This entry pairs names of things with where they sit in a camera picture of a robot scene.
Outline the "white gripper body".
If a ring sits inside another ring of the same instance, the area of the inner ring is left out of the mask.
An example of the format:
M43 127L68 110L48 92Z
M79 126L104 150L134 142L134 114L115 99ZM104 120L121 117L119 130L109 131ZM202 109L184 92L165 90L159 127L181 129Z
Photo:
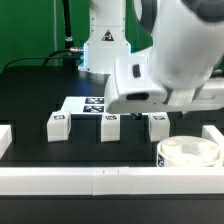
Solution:
M181 102L177 94L171 95L148 72L145 49L118 58L109 76L104 92L105 111L111 114L205 111L224 108L224 78L210 79L193 102Z

